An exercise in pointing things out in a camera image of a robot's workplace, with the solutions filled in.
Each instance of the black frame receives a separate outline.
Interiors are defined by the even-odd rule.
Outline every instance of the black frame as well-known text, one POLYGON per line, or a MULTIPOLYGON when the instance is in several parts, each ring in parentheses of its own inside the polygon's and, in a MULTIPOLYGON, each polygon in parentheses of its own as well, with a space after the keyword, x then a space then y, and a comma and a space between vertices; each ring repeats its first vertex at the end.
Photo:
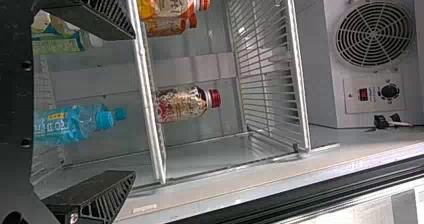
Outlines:
POLYGON ((46 9, 106 40, 135 38, 120 0, 94 4, 83 0, 0 0, 0 222, 4 224, 58 223, 30 183, 34 121, 30 26, 34 16, 46 9), (118 10, 118 18, 112 19, 112 13, 106 11, 110 5, 118 10))

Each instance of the blue label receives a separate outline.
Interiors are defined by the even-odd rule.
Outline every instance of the blue label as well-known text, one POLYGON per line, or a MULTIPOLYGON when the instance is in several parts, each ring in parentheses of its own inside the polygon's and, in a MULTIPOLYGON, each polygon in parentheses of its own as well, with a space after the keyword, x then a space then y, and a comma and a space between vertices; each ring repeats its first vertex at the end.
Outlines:
POLYGON ((81 107, 36 113, 34 139, 40 144, 68 144, 85 140, 79 125, 81 107))

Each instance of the control panel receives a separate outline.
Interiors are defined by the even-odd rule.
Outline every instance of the control panel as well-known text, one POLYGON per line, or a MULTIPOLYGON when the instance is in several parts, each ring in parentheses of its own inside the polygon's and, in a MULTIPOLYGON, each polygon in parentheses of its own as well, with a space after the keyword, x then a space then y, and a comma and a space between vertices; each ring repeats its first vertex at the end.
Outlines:
POLYGON ((346 113, 367 113, 405 109, 400 74, 373 75, 343 80, 346 113))

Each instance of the blue bottle cap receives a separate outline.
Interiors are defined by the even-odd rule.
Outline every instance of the blue bottle cap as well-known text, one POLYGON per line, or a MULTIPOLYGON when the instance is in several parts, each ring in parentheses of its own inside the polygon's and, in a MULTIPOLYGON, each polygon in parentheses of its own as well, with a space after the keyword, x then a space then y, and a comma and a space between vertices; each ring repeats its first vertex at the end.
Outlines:
POLYGON ((114 111, 115 111, 115 119, 117 121, 127 120, 128 112, 125 108, 116 108, 114 111))
POLYGON ((99 130, 107 130, 114 126, 113 115, 112 112, 99 112, 96 116, 96 124, 97 129, 99 130))

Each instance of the fan grille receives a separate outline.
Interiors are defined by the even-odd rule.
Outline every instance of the fan grille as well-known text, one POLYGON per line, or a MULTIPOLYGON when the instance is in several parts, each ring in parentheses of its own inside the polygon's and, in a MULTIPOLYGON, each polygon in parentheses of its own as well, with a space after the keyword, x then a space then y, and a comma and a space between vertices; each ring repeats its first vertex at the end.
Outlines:
POLYGON ((361 68, 394 64, 412 42, 414 25, 409 11, 388 0, 364 3, 340 22, 337 52, 348 64, 361 68))

